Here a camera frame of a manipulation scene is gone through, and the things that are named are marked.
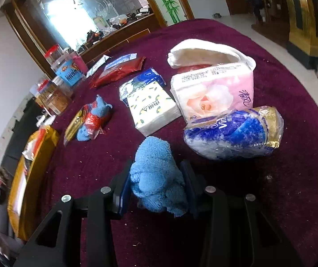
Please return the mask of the blue label clear jar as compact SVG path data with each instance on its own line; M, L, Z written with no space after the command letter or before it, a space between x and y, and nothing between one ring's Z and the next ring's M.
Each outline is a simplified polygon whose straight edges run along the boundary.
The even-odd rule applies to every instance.
M53 62L51 68L71 88L76 87L85 79L83 72L68 54L61 55Z

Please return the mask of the red plastic bag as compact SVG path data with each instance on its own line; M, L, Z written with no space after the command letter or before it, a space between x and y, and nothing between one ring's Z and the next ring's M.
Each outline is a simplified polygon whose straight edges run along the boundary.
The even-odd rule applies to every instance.
M211 65L203 64L203 65L182 66L177 69L177 74L182 74L182 73L204 69L208 67L211 67Z

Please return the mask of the red lid clear jar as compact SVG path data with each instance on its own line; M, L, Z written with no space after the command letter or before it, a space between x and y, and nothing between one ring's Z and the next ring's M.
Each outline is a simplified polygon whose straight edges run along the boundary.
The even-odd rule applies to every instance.
M64 60L64 51L59 44L53 45L45 54L50 65L59 65Z

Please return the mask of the maroon velvet tablecloth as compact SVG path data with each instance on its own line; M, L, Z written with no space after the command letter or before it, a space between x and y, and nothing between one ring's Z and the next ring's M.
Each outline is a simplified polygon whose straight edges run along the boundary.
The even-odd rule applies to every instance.
M300 256L303 266L318 263L318 106L309 93L278 60L247 36L208 19L187 20L157 30L112 49L118 58L128 53L145 56L166 81L175 74L168 52L184 39L202 39L238 49L255 59L254 105L278 109L284 119L282 142L269 156L207 160L184 142L184 119L176 119L156 136L171 145L177 163L183 160L206 169L210 162L242 162L262 174L274 219ZM123 219L112 222L120 266L202 266L195 242L195 218L176 218L137 206L133 198Z

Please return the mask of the blue gold tissue roll pack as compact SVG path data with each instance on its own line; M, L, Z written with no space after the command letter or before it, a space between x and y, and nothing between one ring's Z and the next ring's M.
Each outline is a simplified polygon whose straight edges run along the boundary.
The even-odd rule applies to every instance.
M267 156L280 146L284 120L275 107L236 110L188 123L185 143L210 160Z

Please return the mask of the blue knitted cloth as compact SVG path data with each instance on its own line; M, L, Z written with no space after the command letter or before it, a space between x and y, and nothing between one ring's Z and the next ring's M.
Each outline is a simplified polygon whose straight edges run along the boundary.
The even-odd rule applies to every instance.
M138 204L151 212L183 216L188 209L185 182L170 144L149 136L138 147L129 171L131 189Z

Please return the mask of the white folded towel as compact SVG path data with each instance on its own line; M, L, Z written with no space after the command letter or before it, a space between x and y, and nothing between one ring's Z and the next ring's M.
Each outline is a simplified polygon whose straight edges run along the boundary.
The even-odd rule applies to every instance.
M245 63L251 70L256 68L255 60L239 50L200 39L185 39L175 45L167 55L167 62L173 69L225 63Z

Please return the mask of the white leaf-print tissue pack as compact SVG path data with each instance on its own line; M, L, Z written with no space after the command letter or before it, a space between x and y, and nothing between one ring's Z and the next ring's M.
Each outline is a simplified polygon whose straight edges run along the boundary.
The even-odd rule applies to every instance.
M156 81L127 97L135 128L145 137L181 116L176 102Z

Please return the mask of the pink rose tissue pack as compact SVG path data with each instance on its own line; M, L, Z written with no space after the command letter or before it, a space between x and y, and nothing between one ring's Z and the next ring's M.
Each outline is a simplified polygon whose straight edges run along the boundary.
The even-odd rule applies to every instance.
M171 93L187 123L252 108L253 71L244 63L197 69L171 78Z

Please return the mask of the brown snack jar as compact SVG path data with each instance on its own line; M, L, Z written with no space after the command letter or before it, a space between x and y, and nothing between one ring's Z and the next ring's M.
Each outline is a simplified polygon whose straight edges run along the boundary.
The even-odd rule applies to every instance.
M38 84L37 93L41 104L56 115L61 115L71 103L71 99L49 79Z

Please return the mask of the blue cloth in red bag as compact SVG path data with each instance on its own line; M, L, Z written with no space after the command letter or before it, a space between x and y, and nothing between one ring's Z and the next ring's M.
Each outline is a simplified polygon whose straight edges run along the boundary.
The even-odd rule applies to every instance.
M104 134L104 126L111 118L112 105L97 95L96 99L85 104L74 116L65 130L63 144L66 146L72 139L78 141L95 140Z

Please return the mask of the red foil pouch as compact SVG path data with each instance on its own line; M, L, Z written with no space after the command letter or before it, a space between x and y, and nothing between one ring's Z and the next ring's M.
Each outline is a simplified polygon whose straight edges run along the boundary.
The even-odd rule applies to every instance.
M97 78L91 82L91 88L104 86L110 84L111 82L118 81L133 72L141 71L146 57L138 57L136 59L128 60L122 63L119 63L112 68L104 70Z

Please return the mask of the wooden cabinet counter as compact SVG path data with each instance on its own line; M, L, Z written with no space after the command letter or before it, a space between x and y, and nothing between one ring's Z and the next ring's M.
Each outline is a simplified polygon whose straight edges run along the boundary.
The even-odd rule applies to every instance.
M131 43L144 35L167 27L165 22L160 22L155 14L150 14L141 18L119 30L112 32L89 49L80 54L83 61L88 64L95 61L102 54L109 53L112 49L120 45Z

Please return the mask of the white leaflet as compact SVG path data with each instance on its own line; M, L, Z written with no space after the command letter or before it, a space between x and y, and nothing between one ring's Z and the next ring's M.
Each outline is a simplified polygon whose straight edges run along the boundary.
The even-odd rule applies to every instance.
M111 57L108 56L108 55L102 55L101 58L95 62L95 64L92 66L91 69L89 69L87 71L87 74L86 74L86 78L89 78L91 77L92 75L95 74L95 72L102 66L106 63L107 60L109 60Z

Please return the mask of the yellow rimmed white bin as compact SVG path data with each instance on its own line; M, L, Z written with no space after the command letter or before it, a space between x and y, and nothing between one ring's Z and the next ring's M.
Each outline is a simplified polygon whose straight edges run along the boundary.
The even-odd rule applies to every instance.
M51 126L30 135L18 162L7 202L7 214L15 236L28 241L36 230L39 188L43 175L59 142L59 134Z

